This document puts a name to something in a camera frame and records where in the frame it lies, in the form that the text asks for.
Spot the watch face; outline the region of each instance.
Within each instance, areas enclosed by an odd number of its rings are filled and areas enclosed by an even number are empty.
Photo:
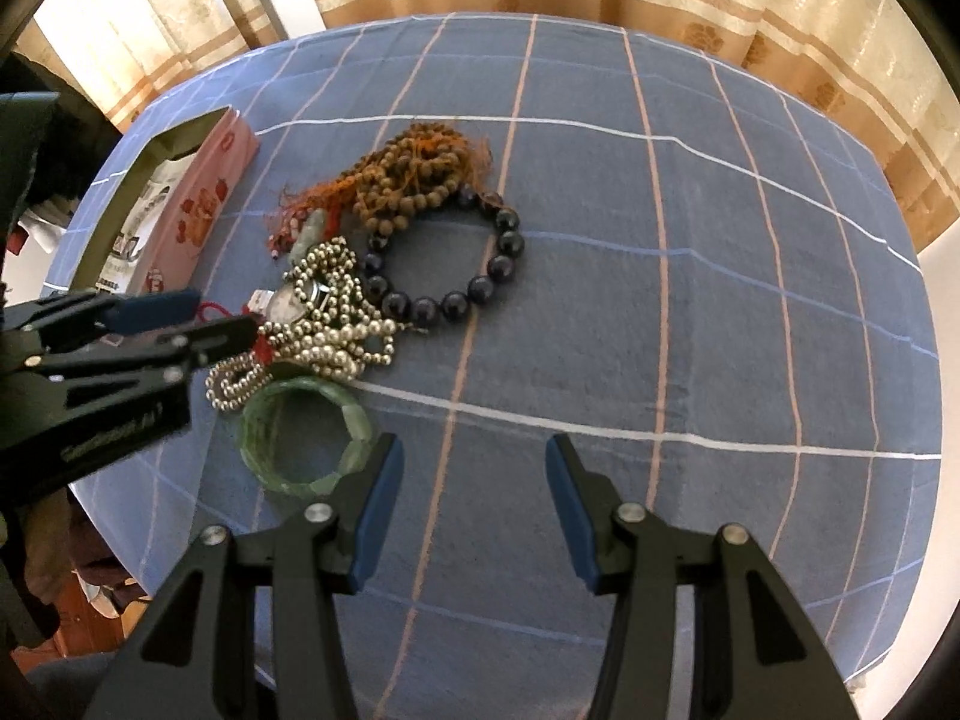
[[[296,299],[294,286],[284,284],[267,303],[267,320],[280,324],[293,324],[306,314],[306,306]]]

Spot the jewelry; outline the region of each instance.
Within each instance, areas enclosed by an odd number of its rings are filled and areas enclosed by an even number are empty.
[[[482,186],[491,165],[486,139],[470,141],[439,122],[414,122],[380,151],[366,154],[332,181],[285,194],[271,255],[290,251],[316,209],[326,210],[323,237],[337,234],[340,213],[352,209],[368,232],[389,237],[414,216],[439,208],[464,182]]]
[[[283,274],[284,286],[267,306],[258,329],[272,352],[263,365],[248,352],[213,365],[206,398],[222,412],[243,408],[272,378],[313,373],[345,383],[367,365],[390,365],[394,333],[403,325],[364,298],[353,275],[356,255],[342,237],[311,247],[304,259]],[[378,348],[367,343],[378,340]]]
[[[313,482],[288,482],[272,466],[269,447],[277,429],[277,409],[282,398],[291,391],[315,392],[339,406],[347,426],[350,442],[340,456],[337,470]],[[298,376],[282,382],[273,382],[257,392],[243,411],[240,426],[240,454],[248,469],[272,493],[285,493],[301,498],[329,495],[344,474],[363,467],[373,446],[373,425],[357,400],[342,386],[312,376]]]
[[[459,322],[470,310],[470,305],[483,306],[490,302],[497,285],[506,284],[514,278],[515,260],[523,254],[525,242],[520,234],[520,216],[503,204],[499,194],[479,196],[469,185],[460,186],[453,196],[456,204],[469,210],[479,207],[484,215],[493,216],[496,228],[498,254],[487,261],[486,275],[473,276],[467,291],[447,293],[438,303],[433,298],[410,300],[407,293],[395,290],[383,274],[386,268],[385,254],[390,239],[379,233],[371,234],[368,250],[360,261],[361,271],[367,276],[366,295],[378,305],[383,316],[395,322],[411,322],[414,327],[428,329],[437,323],[442,314],[449,322]]]

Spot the red string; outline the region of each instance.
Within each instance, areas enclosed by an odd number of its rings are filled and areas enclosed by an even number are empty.
[[[206,310],[208,308],[213,309],[214,311],[219,311],[225,317],[233,316],[233,314],[231,314],[227,309],[224,309],[224,307],[220,305],[220,303],[214,303],[210,300],[205,300],[203,303],[200,303],[200,305],[197,306],[197,319],[200,322],[210,322],[210,319],[208,319],[208,317],[206,316]]]
[[[210,322],[210,319],[206,316],[206,310],[213,309],[222,314],[224,317],[232,317],[231,314],[226,308],[224,308],[220,303],[214,303],[212,300],[205,300],[203,303],[200,303],[197,306],[197,319],[200,322]],[[248,308],[246,303],[244,307],[240,309],[241,314],[252,314],[253,311]],[[257,336],[256,342],[253,343],[253,356],[256,357],[256,360],[261,363],[261,365],[270,365],[274,360],[274,351],[270,348],[270,344],[267,343],[267,338],[265,336]]]

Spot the black bead bracelet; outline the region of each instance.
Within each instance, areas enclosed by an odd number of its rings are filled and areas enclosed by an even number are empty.
[[[478,194],[467,184],[460,186],[448,202],[465,211],[477,209],[484,217],[493,220],[497,233],[496,254],[487,261],[487,273],[473,276],[465,293],[447,293],[439,303],[433,298],[411,300],[407,293],[395,290],[384,275],[384,255],[392,239],[373,233],[367,240],[367,252],[360,259],[360,269],[365,277],[367,300],[379,306],[387,319],[411,322],[414,327],[424,330],[436,325],[441,314],[449,322],[459,322],[467,317],[471,304],[486,305],[493,298],[497,286],[507,284],[514,278],[517,258],[523,254],[525,246],[517,212],[507,208],[494,191]]]

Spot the silver ball chain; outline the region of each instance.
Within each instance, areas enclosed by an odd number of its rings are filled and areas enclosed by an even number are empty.
[[[394,333],[404,329],[383,319],[380,309],[363,294],[352,274],[356,254],[337,237],[314,245],[283,280],[294,285],[294,296],[305,307],[292,323],[264,322],[258,329],[274,353],[274,361],[295,362],[325,379],[346,384],[367,365],[390,365],[394,360]],[[320,305],[309,299],[308,282],[320,276],[328,292]],[[380,339],[380,351],[365,346]],[[221,412],[240,410],[272,376],[251,352],[222,360],[206,377],[206,399]]]

